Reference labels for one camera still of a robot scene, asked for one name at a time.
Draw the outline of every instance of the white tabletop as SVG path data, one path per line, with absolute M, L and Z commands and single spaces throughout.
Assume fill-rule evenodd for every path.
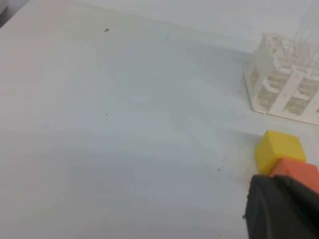
M 0 30 L 1 238 L 246 239 L 263 133 L 298 135 L 319 165 L 318 127 L 252 112 L 254 47 L 27 4 Z

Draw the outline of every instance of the yellow cube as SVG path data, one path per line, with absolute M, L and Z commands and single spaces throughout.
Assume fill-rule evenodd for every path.
M 258 171 L 268 175 L 281 158 L 306 162 L 297 136 L 268 130 L 255 150 Z

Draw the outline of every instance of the white wall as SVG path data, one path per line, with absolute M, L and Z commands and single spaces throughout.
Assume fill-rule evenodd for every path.
M 165 22 L 259 41 L 261 32 L 292 35 L 312 0 L 78 0 Z

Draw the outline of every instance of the orange cube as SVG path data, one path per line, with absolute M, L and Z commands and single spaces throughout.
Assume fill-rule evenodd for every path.
M 281 159 L 269 176 L 287 175 L 319 193 L 319 172 L 315 165 L 293 159 Z

